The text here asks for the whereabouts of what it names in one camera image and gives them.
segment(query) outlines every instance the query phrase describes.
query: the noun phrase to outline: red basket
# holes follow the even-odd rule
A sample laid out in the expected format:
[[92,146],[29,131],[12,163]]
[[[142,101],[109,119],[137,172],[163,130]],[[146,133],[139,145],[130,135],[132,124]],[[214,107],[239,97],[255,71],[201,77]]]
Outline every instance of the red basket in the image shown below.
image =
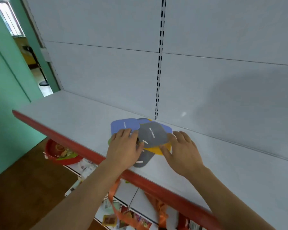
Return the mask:
[[83,157],[81,156],[76,156],[74,158],[70,158],[70,159],[62,159],[62,160],[57,160],[58,157],[60,156],[61,153],[65,150],[66,148],[62,145],[60,145],[59,143],[53,141],[52,139],[49,139],[46,143],[46,147],[45,147],[45,154],[48,157],[49,160],[60,164],[60,165],[71,165],[71,164],[75,164],[78,163],[79,161],[81,161],[83,159]]

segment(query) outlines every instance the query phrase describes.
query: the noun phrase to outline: wooden floor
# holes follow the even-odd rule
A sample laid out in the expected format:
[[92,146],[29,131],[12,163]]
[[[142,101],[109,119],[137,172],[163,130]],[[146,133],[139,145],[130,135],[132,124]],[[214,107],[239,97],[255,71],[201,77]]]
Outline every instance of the wooden floor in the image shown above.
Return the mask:
[[[64,199],[77,176],[43,156],[46,140],[0,174],[0,230],[28,230]],[[93,221],[89,229],[105,230]]]

